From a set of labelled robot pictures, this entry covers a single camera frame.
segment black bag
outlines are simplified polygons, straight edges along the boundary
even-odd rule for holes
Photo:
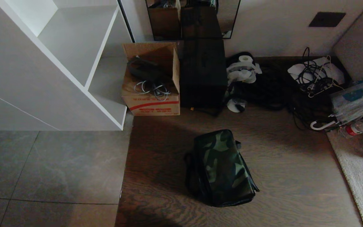
[[[214,207],[236,206],[252,201],[259,191],[238,150],[240,142],[230,130],[220,130],[194,139],[187,153],[186,187],[199,200]],[[193,189],[192,173],[197,178]]]

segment plastic bottle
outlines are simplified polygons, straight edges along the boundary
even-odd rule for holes
[[[351,138],[355,135],[363,133],[363,119],[354,122],[351,125],[346,125],[340,129],[341,134],[345,138]]]

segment white rug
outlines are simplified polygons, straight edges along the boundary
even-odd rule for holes
[[[363,221],[363,134],[346,139],[332,131],[327,134]]]

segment white hook handle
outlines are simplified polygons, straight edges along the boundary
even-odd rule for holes
[[[311,127],[313,130],[323,130],[323,129],[325,129],[325,128],[329,127],[330,125],[334,125],[336,122],[335,122],[335,121],[332,121],[332,122],[330,122],[330,123],[328,123],[328,124],[326,124],[326,125],[321,126],[320,128],[315,128],[315,127],[314,127],[314,125],[315,125],[316,123],[317,123],[317,121],[314,121],[314,122],[312,122],[312,123],[310,124],[310,127]]]

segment white cabinet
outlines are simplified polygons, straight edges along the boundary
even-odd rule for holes
[[[116,0],[0,0],[0,130],[122,130],[130,42]]]

